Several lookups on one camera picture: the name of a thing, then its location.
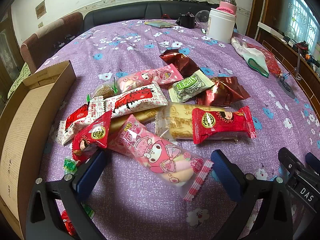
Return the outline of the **small green candy wrapper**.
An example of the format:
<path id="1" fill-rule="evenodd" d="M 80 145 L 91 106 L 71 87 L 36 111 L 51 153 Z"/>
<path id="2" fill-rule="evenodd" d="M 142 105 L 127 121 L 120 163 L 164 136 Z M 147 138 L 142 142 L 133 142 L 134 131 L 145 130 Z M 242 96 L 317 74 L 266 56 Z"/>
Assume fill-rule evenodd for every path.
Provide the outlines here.
<path id="1" fill-rule="evenodd" d="M 72 157 L 70 156 L 66 156 L 64 158 L 64 162 L 63 162 L 63 170 L 64 170 L 64 175 L 67 174 L 75 174 L 78 170 L 78 161 L 74 160 Z"/>

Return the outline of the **red round-logo snack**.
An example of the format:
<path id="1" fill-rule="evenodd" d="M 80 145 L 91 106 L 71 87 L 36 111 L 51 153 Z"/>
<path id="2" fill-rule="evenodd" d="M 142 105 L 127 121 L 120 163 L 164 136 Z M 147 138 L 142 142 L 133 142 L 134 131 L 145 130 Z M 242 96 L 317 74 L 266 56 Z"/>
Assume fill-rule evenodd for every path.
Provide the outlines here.
<path id="1" fill-rule="evenodd" d="M 112 111 L 105 112 L 75 135 L 72 141 L 72 157 L 81 165 L 98 149 L 107 149 L 107 138 Z"/>
<path id="2" fill-rule="evenodd" d="M 195 108 L 192 111 L 192 126 L 195 144 L 213 137 L 225 138 L 233 135 L 245 135 L 250 139 L 257 137 L 248 106 L 236 112 L 204 111 Z"/>

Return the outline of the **white red snack pack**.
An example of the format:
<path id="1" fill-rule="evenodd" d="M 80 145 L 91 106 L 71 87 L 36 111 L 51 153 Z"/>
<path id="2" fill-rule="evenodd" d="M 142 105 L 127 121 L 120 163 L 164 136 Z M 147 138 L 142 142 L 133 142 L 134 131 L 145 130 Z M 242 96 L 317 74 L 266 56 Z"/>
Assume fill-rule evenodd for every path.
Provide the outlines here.
<path id="1" fill-rule="evenodd" d="M 97 118 L 105 113 L 104 98 L 97 96 L 90 100 L 89 103 L 82 105 L 59 123 L 56 141 L 60 145 L 65 145 L 83 128 L 90 125 Z"/>
<path id="2" fill-rule="evenodd" d="M 156 82 L 104 100 L 105 111 L 112 112 L 111 118 L 167 105 L 168 101 Z"/>

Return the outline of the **large pink cartoon snack pack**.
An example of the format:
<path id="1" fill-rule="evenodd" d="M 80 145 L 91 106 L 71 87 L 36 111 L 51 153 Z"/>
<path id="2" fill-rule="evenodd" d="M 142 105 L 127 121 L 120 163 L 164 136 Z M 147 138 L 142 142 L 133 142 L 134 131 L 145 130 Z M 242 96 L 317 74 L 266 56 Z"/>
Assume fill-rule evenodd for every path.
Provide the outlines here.
<path id="1" fill-rule="evenodd" d="M 188 202 L 197 195 L 214 164 L 149 132 L 134 115 L 111 135 L 108 148 L 135 159 Z"/>

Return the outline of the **dark red foil snack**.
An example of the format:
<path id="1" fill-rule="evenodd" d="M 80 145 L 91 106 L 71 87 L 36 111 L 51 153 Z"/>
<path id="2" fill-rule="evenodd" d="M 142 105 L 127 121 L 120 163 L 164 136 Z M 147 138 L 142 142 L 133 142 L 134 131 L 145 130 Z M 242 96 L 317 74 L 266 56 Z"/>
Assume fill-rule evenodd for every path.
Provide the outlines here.
<path id="1" fill-rule="evenodd" d="M 212 77 L 213 86 L 196 96 L 196 103 L 204 106 L 227 107 L 250 97 L 237 77 Z"/>
<path id="2" fill-rule="evenodd" d="M 166 64 L 173 64 L 184 78 L 200 70 L 199 66 L 191 58 L 185 53 L 180 53 L 178 49 L 166 50 L 159 57 Z"/>

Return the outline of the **clear green-end cake pack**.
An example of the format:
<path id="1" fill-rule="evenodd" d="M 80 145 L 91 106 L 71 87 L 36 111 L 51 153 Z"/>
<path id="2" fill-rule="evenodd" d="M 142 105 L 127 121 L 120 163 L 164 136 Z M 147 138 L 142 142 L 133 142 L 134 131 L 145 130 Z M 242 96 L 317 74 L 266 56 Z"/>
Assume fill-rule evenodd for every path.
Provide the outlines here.
<path id="1" fill-rule="evenodd" d="M 100 84 L 93 92 L 87 94 L 86 102 L 89 103 L 91 99 L 102 96 L 104 99 L 113 97 L 119 94 L 119 87 L 116 79 Z"/>

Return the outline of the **green white snack pack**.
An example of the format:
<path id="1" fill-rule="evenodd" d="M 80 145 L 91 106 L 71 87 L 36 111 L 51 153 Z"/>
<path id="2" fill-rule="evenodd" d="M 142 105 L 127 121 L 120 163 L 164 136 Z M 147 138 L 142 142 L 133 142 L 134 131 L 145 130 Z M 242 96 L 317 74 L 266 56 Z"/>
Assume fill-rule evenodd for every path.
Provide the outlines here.
<path id="1" fill-rule="evenodd" d="M 168 90 L 169 97 L 172 102 L 184 103 L 213 85 L 213 81 L 199 69 L 191 76 L 173 83 Z"/>

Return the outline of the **small red candy wrapper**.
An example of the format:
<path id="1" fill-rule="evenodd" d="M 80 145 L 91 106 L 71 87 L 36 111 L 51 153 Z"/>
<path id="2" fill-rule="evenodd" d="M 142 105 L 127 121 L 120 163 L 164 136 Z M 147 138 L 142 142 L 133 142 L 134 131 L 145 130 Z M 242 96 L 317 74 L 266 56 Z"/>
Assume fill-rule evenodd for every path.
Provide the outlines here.
<path id="1" fill-rule="evenodd" d="M 71 223 L 71 220 L 70 220 L 69 216 L 67 215 L 66 210 L 63 210 L 63 212 L 61 213 L 61 218 L 63 220 L 63 223 L 64 223 L 65 227 L 66 227 L 67 232 L 71 236 L 75 237 L 76 236 L 76 230 L 75 230 L 73 224 Z"/>

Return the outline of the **cardboard tray box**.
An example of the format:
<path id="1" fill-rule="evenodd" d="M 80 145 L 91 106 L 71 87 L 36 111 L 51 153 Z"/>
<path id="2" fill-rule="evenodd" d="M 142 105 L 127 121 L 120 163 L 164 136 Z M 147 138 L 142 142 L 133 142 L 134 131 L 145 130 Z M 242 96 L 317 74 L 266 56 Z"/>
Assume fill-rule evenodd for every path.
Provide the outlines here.
<path id="1" fill-rule="evenodd" d="M 20 239 L 50 128 L 75 80 L 70 61 L 44 68 L 22 81 L 1 114 L 1 212 Z"/>

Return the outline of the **wooden side cabinet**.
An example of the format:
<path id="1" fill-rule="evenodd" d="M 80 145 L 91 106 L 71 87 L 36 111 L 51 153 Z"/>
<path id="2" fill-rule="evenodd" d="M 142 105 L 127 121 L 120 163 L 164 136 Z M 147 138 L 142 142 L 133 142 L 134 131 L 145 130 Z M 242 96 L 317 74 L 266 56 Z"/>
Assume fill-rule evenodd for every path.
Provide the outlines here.
<path id="1" fill-rule="evenodd" d="M 257 41 L 269 50 L 292 76 L 295 76 L 298 54 L 291 47 L 261 28 L 258 31 Z M 308 98 L 317 118 L 319 118 L 319 77 L 304 59 L 300 59 L 299 75 L 301 79 L 296 79 L 296 82 Z"/>

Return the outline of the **red mesh bag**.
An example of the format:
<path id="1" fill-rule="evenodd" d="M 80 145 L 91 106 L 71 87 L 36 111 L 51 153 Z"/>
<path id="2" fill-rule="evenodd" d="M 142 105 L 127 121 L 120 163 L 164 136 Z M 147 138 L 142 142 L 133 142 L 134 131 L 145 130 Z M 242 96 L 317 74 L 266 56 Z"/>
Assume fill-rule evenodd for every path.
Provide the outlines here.
<path id="1" fill-rule="evenodd" d="M 270 73 L 274 74 L 275 76 L 279 76 L 282 73 L 282 70 L 278 66 L 276 58 L 274 57 L 274 55 L 271 52 L 269 52 L 264 47 L 259 47 L 255 44 L 251 44 L 248 42 L 246 43 L 246 46 L 248 48 L 254 48 L 254 49 L 260 51 L 264 55 L 266 66 L 267 66 Z"/>

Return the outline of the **white green work glove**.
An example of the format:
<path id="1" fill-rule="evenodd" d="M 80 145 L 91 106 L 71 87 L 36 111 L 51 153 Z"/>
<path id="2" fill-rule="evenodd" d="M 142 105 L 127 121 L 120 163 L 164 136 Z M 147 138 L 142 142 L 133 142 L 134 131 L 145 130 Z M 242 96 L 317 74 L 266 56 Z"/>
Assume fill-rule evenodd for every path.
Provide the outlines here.
<path id="1" fill-rule="evenodd" d="M 248 48 L 245 42 L 240 43 L 235 37 L 231 38 L 231 45 L 252 70 L 255 70 L 264 77 L 269 77 L 265 56 L 261 51 L 255 48 Z"/>

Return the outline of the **purple floral tablecloth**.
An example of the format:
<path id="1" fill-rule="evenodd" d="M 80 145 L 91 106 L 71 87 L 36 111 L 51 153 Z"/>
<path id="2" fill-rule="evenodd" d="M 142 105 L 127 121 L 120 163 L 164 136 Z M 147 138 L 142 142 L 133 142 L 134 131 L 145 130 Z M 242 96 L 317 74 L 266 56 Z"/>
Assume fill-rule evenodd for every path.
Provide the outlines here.
<path id="1" fill-rule="evenodd" d="M 44 67 L 70 61 L 76 81 L 65 97 L 46 143 L 40 176 L 61 179 L 72 145 L 57 142 L 59 124 L 86 102 L 99 85 L 130 74 L 164 66 L 161 53 L 176 49 L 193 60 L 208 77 L 236 77 L 249 98 L 232 103 L 227 112 L 248 106 L 256 138 L 206 139 L 195 145 L 191 113 L 196 100 L 169 102 L 160 108 L 148 131 L 180 146 L 189 153 L 209 158 L 220 149 L 244 173 L 259 180 L 286 178 L 278 151 L 288 148 L 300 161 L 311 152 L 319 156 L 319 118 L 293 77 L 287 83 L 289 97 L 274 75 L 264 77 L 252 70 L 231 44 L 213 40 L 199 30 L 174 26 L 157 29 L 143 21 L 124 21 L 93 27 L 48 57 Z M 148 163 L 117 152 L 88 198 L 93 221 L 107 239 L 211 239 L 221 228 L 235 202 L 231 201 L 214 171 L 191 202 L 166 183 L 168 174 L 153 174 Z"/>

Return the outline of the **green patterned cushion chair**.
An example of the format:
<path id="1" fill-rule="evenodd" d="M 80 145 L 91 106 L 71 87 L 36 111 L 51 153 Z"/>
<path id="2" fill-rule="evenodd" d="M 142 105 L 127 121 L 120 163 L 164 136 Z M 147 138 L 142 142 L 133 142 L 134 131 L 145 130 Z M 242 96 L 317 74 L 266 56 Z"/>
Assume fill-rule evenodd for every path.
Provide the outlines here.
<path id="1" fill-rule="evenodd" d="M 8 92 L 8 99 L 11 97 L 11 95 L 13 94 L 13 92 L 17 89 L 17 87 L 21 84 L 21 82 L 26 79 L 27 77 L 29 77 L 31 75 L 30 69 L 28 64 L 25 62 L 20 74 L 18 76 L 18 78 L 14 81 L 14 83 L 12 84 L 12 86 L 9 89 Z"/>

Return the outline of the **white plastic jar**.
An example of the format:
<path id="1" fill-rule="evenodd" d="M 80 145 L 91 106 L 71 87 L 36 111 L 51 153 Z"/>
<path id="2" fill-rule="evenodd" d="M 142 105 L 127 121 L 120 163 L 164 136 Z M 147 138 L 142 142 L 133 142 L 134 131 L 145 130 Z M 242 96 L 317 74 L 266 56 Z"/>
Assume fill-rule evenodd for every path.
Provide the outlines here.
<path id="1" fill-rule="evenodd" d="M 235 15 L 212 8 L 208 17 L 207 36 L 230 43 L 235 25 Z"/>

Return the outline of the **clear glass bowl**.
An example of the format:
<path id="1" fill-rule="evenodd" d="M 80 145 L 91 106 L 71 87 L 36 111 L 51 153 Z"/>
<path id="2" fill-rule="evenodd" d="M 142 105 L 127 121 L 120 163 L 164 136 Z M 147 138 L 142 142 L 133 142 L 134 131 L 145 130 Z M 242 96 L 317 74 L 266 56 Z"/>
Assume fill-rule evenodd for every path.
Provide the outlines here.
<path id="1" fill-rule="evenodd" d="M 197 23 L 197 26 L 200 28 L 206 29 L 208 26 L 208 20 L 209 20 L 209 11 L 208 10 L 200 10 L 195 15 L 195 21 Z"/>

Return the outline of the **pink sleeved bottle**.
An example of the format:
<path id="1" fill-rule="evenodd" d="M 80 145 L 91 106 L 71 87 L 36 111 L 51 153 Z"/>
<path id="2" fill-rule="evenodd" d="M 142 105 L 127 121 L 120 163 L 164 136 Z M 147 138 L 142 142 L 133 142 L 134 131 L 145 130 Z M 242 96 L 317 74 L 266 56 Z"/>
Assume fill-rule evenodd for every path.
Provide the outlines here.
<path id="1" fill-rule="evenodd" d="M 236 0 L 221 0 L 217 10 L 221 10 L 229 14 L 236 15 Z"/>

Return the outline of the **black sofa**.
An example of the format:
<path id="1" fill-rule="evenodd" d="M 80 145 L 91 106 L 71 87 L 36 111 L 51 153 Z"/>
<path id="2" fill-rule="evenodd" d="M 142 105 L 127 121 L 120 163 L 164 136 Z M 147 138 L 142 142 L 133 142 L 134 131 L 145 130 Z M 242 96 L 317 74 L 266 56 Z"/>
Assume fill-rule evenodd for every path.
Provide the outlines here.
<path id="1" fill-rule="evenodd" d="M 148 1 L 135 2 L 97 9 L 84 17 L 83 30 L 87 31 L 95 26 L 128 21 L 169 18 L 176 20 L 181 14 L 188 12 L 196 15 L 201 10 L 210 11 L 219 7 L 219 3 L 186 2 L 186 1 Z"/>

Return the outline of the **black pouch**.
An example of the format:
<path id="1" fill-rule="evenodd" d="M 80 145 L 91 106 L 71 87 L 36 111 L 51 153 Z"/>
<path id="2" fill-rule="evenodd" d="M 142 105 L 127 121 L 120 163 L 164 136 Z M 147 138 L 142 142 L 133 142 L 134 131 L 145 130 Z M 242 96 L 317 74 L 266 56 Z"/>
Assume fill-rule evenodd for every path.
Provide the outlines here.
<path id="1" fill-rule="evenodd" d="M 176 20 L 176 24 L 180 27 L 194 29 L 196 26 L 195 16 L 190 12 L 187 14 L 180 14 L 180 17 Z"/>

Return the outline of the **colourful booklet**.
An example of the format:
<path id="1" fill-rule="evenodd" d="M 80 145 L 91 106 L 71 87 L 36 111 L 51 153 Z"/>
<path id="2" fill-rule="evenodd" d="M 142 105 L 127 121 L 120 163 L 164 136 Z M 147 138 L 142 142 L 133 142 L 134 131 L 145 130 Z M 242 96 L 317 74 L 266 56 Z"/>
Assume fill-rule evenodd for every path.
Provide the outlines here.
<path id="1" fill-rule="evenodd" d="M 144 22 L 144 24 L 151 26 L 151 27 L 158 28 L 158 29 L 171 28 L 171 27 L 177 25 L 176 23 L 167 22 L 167 21 L 163 21 L 163 20 L 146 21 L 146 22 Z"/>

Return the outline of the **small wall plaque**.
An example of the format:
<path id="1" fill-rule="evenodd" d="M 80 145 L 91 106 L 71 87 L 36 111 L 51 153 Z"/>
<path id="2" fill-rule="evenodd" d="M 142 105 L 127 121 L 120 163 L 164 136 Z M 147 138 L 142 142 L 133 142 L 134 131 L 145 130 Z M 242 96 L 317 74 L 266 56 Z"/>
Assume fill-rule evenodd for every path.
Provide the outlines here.
<path id="1" fill-rule="evenodd" d="M 46 4 L 45 1 L 42 1 L 39 5 L 35 8 L 36 17 L 39 20 L 43 15 L 46 14 Z"/>

